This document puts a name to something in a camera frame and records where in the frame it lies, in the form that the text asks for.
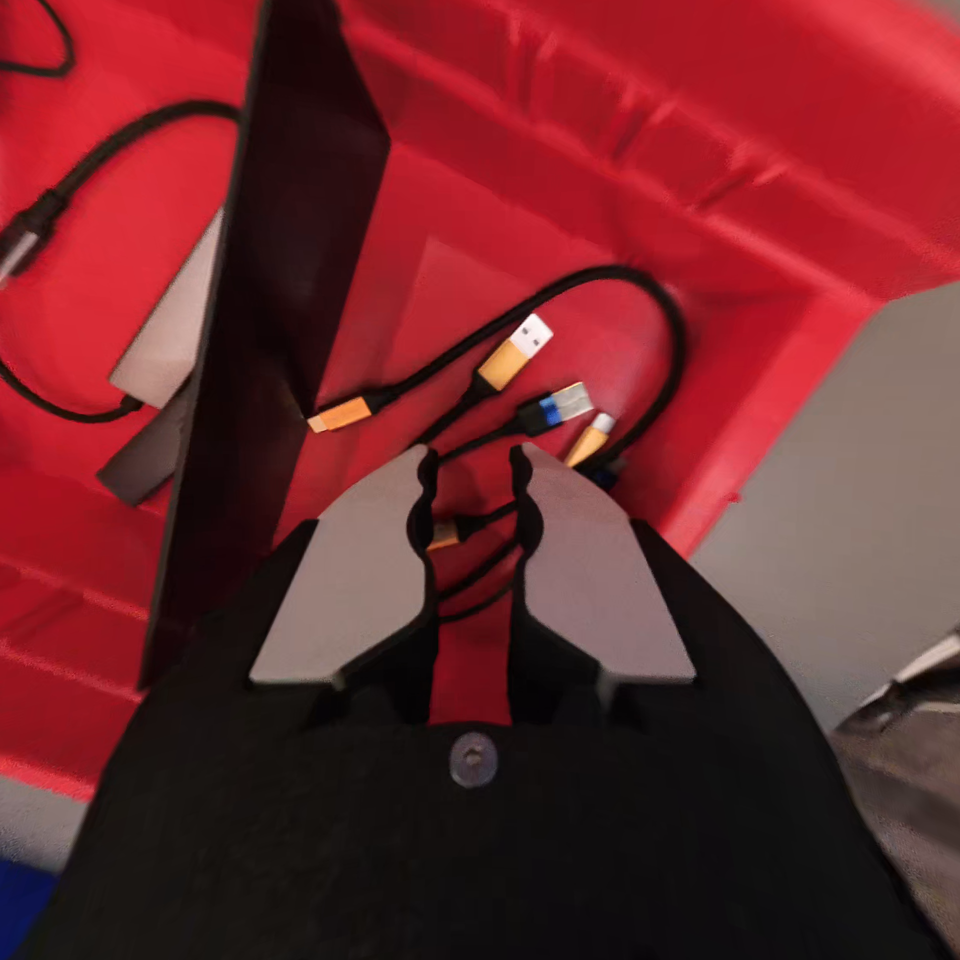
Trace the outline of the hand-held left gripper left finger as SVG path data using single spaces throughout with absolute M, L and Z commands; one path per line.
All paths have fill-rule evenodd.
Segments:
M 344 690 L 431 664 L 439 646 L 432 536 L 437 455 L 415 444 L 318 517 L 248 673 L 258 687 Z

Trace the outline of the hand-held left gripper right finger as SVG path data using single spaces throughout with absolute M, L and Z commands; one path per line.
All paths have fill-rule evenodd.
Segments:
M 523 545 L 513 652 L 544 640 L 561 685 L 692 684 L 695 666 L 627 512 L 532 442 L 510 459 Z

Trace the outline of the black cable orange plugs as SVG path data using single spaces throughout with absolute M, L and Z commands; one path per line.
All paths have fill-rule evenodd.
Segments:
M 478 346 L 479 342 L 492 336 L 494 332 L 496 331 L 492 328 L 487 329 L 486 333 L 480 330 L 476 331 L 475 334 L 471 335 L 472 339 L 466 338 L 462 342 L 456 343 L 447 353 L 442 354 L 431 365 L 422 369 L 420 373 L 426 375 L 425 379 L 436 376 L 442 369 L 450 366 L 474 346 Z M 411 441 L 410 448 L 420 445 L 430 447 L 441 434 L 466 414 L 501 394 L 546 346 L 552 336 L 553 333 L 549 327 L 536 313 L 528 314 L 511 331 L 510 335 L 500 342 L 485 360 L 481 361 L 479 366 L 474 367 L 463 394 L 450 409 Z M 470 439 L 446 453 L 440 454 L 439 462 L 442 465 L 502 440 L 539 437 L 560 425 L 561 419 L 558 407 L 559 404 L 554 399 L 554 394 L 549 392 L 528 399 L 516 407 L 512 416 L 502 424 L 480 437 Z M 464 517 L 461 520 L 454 520 L 453 531 L 459 538 L 457 543 L 462 543 L 469 536 L 505 519 L 514 510 L 516 510 L 516 504 L 511 501 L 508 505 L 474 518 Z M 498 549 L 481 561 L 474 570 L 442 589 L 438 594 L 438 603 L 447 603 L 454 597 L 471 590 L 504 563 L 517 548 L 518 538 L 514 534 L 511 539 L 505 541 Z M 507 585 L 501 586 L 494 594 L 472 606 L 463 607 L 452 614 L 443 614 L 440 621 L 455 622 L 459 619 L 475 616 L 495 604 L 508 590 L 509 582 Z
M 665 378 L 644 414 L 611 447 L 602 445 L 598 451 L 587 456 L 584 461 L 577 461 L 572 464 L 574 470 L 590 479 L 596 479 L 599 475 L 610 471 L 613 462 L 617 461 L 620 456 L 636 444 L 659 417 L 666 412 L 681 386 L 689 358 L 690 330 L 688 318 L 678 300 L 650 273 L 626 265 L 610 264 L 589 267 L 562 276 L 534 294 L 522 299 L 516 305 L 511 306 L 504 313 L 471 331 L 459 342 L 453 343 L 443 353 L 405 378 L 388 385 L 366 388 L 353 396 L 322 407 L 307 419 L 307 425 L 314 433 L 323 434 L 335 432 L 375 417 L 387 407 L 422 387 L 426 382 L 438 377 L 441 372 L 486 341 L 495 338 L 505 330 L 509 330 L 511 334 L 519 322 L 523 321 L 528 314 L 535 313 L 538 318 L 542 319 L 537 313 L 539 308 L 548 305 L 570 291 L 597 282 L 626 284 L 648 298 L 655 305 L 659 316 L 662 318 L 670 350 Z M 436 375 L 426 379 L 426 374 L 420 373 L 421 370 L 428 368 L 428 365 L 446 354 L 456 344 L 467 338 L 473 339 L 472 335 L 476 331 L 480 330 L 486 333 L 489 329 L 493 329 L 495 332 L 482 342 L 478 342 L 478 345 L 474 345 L 468 352 L 462 354 L 459 359 L 443 368 Z

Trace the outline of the dark grey USB hub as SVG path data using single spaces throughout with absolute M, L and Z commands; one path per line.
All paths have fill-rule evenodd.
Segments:
M 138 507 L 155 495 L 176 472 L 189 412 L 188 391 L 197 362 L 172 408 L 163 412 L 150 407 L 155 411 L 152 419 L 96 474 L 114 498 L 130 507 Z

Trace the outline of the silver USB hub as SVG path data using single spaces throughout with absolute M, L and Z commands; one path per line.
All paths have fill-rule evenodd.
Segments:
M 56 184 L 3 222 L 2 285 L 22 276 L 34 265 L 52 241 L 59 221 L 79 191 L 96 174 L 150 135 L 176 123 L 199 118 L 239 125 L 243 114 L 236 104 L 210 99 L 174 102 L 149 111 L 103 138 Z M 163 412 L 171 409 L 197 362 L 213 262 L 224 220 L 225 209 L 221 206 L 114 366 L 109 383 L 123 394 L 115 407 L 98 412 L 66 408 L 33 390 L 5 361 L 1 362 L 2 383 L 35 409 L 61 421 L 84 426 L 115 423 L 145 406 Z

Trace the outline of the red storage bin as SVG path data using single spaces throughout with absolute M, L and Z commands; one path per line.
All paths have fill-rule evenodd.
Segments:
M 2 224 L 144 114 L 243 114 L 124 150 L 2 285 L 2 361 L 45 399 L 114 408 L 223 207 L 221 240 L 265 3 L 2 2 Z M 390 153 L 313 412 L 561 277 L 637 268 L 690 353 L 613 492 L 690 555 L 867 320 L 958 280 L 958 27 L 916 2 L 335 3 Z M 506 336 L 372 418 L 306 426 L 270 548 Z M 2 778 L 80 802 L 142 697 L 175 476 L 131 507 L 96 474 L 155 413 L 80 425 L 2 384 Z

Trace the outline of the grey desk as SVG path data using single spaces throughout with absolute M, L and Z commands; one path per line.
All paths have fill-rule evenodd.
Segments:
M 832 730 L 958 625 L 958 284 L 870 320 L 694 556 Z

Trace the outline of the black bin divider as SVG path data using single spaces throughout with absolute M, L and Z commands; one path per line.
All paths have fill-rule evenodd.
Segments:
M 271 550 L 390 149 L 336 3 L 266 2 L 138 690 Z

